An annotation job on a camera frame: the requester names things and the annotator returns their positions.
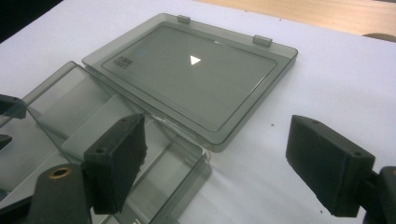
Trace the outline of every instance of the white table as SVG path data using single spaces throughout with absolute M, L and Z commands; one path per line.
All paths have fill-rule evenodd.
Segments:
M 396 44 L 181 0 L 70 0 L 0 45 L 0 92 L 23 97 L 68 61 L 77 63 L 154 15 L 185 15 L 297 48 L 296 64 L 231 144 L 180 223 L 361 223 L 332 217 L 286 161 L 293 114 L 318 119 L 396 164 Z

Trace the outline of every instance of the transparent lid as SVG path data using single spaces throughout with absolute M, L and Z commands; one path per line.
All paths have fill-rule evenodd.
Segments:
M 158 120 L 221 151 L 297 55 L 253 39 L 160 14 L 83 62 Z

